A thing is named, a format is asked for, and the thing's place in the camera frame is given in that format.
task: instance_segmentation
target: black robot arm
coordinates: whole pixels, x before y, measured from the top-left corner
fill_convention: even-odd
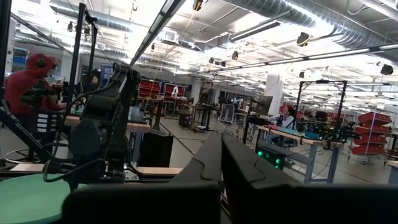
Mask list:
[[[124,166],[130,162],[125,135],[129,108],[141,77],[128,65],[115,63],[113,67],[103,90],[88,96],[81,122],[71,133],[68,148],[73,154],[72,164],[53,161],[51,166],[57,169],[48,169],[66,173],[63,179],[71,190],[78,184],[124,182]]]

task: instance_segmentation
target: red hoodie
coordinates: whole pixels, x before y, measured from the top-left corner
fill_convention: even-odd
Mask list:
[[[39,68],[37,61],[43,58],[47,66]],[[33,116],[32,107],[21,101],[21,96],[33,88],[38,80],[44,80],[46,74],[54,67],[54,63],[43,54],[34,54],[29,57],[27,67],[25,70],[12,73],[6,80],[6,95],[5,98],[9,103],[10,111],[13,115],[29,115]],[[63,107],[56,104],[51,98],[46,97],[43,99],[40,107],[43,110],[62,110]]]

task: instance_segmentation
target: headphones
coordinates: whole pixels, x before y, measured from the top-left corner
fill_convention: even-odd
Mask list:
[[[44,68],[46,65],[47,65],[47,62],[44,60],[44,58],[39,58],[38,60],[37,60],[37,62],[36,62],[36,65],[39,67],[39,68]]]

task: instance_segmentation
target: concrete floor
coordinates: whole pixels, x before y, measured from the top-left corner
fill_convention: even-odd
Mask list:
[[[175,119],[162,118],[161,123],[168,129],[174,136],[174,144],[172,149],[172,156],[170,160],[170,167],[185,167],[190,161],[194,153],[196,153],[203,141],[206,140],[209,133],[194,133],[178,126],[178,121]],[[225,125],[219,123],[216,119],[211,120],[210,128],[218,132],[225,130]],[[229,126],[228,130],[235,133],[236,127]],[[254,148],[254,144],[247,143],[248,147]],[[26,148],[25,144],[19,140],[12,132],[2,129],[0,131],[0,157],[3,157],[7,152]],[[293,147],[290,150],[300,152],[302,154],[308,153],[308,145]],[[390,167],[383,166],[383,158],[372,157],[370,162],[362,165],[363,156],[351,156],[347,160],[348,149],[344,148],[340,153],[338,166],[335,175],[335,183],[344,184],[386,184],[388,181]],[[319,150],[316,163],[314,167],[314,174],[320,177],[326,177],[328,173],[328,163],[330,162],[330,151]],[[303,180],[303,176],[296,174],[293,171],[284,169],[289,175],[297,180]]]

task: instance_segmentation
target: ceiling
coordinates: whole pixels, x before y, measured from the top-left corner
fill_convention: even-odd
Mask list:
[[[193,75],[195,72],[216,68],[324,54],[398,41],[397,21],[367,5],[364,6],[363,1],[208,0],[196,12],[192,8],[193,0],[186,0],[155,39],[154,50],[149,47],[136,64],[176,76],[216,79],[216,85],[222,83],[240,85],[246,91],[258,93],[264,92],[268,73],[279,73],[285,83],[286,101],[295,101],[298,93],[296,84],[300,81],[321,78],[347,80],[351,84],[347,88],[344,104],[346,108],[370,110],[376,106],[382,108],[384,105],[398,105],[396,87],[398,56],[395,57],[393,52]],[[77,6],[80,2],[85,2],[88,9],[98,13],[98,17],[105,21],[99,24],[100,32],[97,40],[97,47],[103,51],[96,54],[101,56],[105,53],[112,60],[129,62],[165,0],[13,0],[12,12],[38,27],[43,33],[57,37],[67,49],[73,50],[75,33],[67,32],[67,25],[70,21],[75,23],[76,19],[71,15],[65,15],[62,11],[58,13],[56,11],[63,8],[70,10],[71,5]],[[254,2],[258,4],[262,2],[264,5],[251,5]],[[388,7],[397,14],[398,18],[398,11],[380,1],[374,0],[374,2]],[[277,20],[280,22],[279,26],[244,39],[230,41],[231,35],[276,16],[277,14],[272,12],[272,7],[276,4],[280,4],[279,9],[293,9],[289,16]],[[122,26],[110,24],[112,21],[117,21],[117,24]],[[311,35],[306,47],[299,47],[296,44],[301,32]],[[27,31],[21,27],[17,36],[20,40],[40,41],[26,33]],[[90,41],[82,40],[82,42],[86,47],[90,45]],[[234,51],[239,55],[237,60],[231,58]],[[216,64],[210,63],[210,58],[213,58]],[[218,62],[225,62],[225,66],[221,66]],[[396,72],[392,75],[381,75],[381,66],[384,64],[392,65]],[[305,78],[299,77],[300,72],[305,72]],[[355,85],[356,82],[376,84]],[[378,86],[377,83],[391,85]],[[340,100],[340,90],[340,87],[333,85],[311,85],[303,92],[302,99],[304,103],[313,106],[334,108]]]

